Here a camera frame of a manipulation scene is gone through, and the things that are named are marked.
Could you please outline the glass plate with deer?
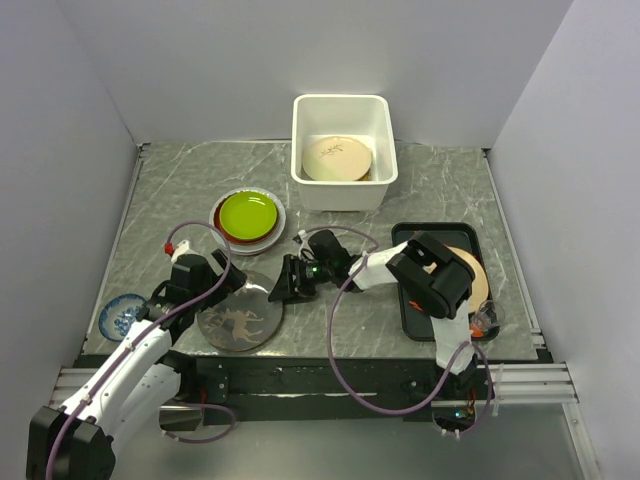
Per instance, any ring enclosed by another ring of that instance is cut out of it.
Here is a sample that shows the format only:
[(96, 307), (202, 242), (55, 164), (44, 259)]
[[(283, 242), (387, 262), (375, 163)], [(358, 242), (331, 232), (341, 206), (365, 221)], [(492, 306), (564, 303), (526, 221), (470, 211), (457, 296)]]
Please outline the glass plate with deer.
[(283, 304), (268, 301), (275, 282), (255, 271), (246, 275), (240, 289), (196, 316), (200, 332), (217, 350), (240, 353), (260, 348), (277, 333), (284, 318)]

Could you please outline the cream plate with branch motif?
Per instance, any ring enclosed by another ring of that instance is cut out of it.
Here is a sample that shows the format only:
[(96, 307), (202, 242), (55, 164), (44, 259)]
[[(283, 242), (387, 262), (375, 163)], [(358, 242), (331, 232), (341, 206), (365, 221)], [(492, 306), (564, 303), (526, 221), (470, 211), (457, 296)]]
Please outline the cream plate with branch motif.
[(345, 136), (324, 137), (307, 147), (302, 169), (314, 181), (359, 181), (369, 172), (373, 154), (361, 141)]

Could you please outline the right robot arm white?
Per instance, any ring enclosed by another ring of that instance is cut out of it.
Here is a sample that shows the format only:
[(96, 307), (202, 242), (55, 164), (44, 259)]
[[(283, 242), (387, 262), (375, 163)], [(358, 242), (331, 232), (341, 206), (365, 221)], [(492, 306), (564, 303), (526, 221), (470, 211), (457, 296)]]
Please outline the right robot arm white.
[(477, 356), (471, 342), (469, 301), (473, 269), (427, 232), (386, 250), (351, 254), (334, 229), (315, 227), (295, 237), (296, 255), (283, 257), (280, 275), (268, 296), (271, 303), (305, 303), (316, 287), (331, 283), (344, 292), (363, 292), (396, 284), (413, 308), (426, 316), (436, 344), (439, 390), (460, 398), (473, 384)]

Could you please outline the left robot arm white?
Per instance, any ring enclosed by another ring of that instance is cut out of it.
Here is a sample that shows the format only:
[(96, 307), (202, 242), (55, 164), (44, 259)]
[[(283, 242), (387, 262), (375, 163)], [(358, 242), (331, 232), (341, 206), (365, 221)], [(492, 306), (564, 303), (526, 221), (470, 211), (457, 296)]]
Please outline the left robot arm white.
[(181, 245), (172, 268), (140, 307), (128, 333), (98, 371), (59, 407), (29, 424), (29, 479), (108, 479), (124, 444), (169, 400), (196, 403), (194, 358), (173, 351), (197, 313), (227, 299), (245, 274), (217, 249), (211, 258)]

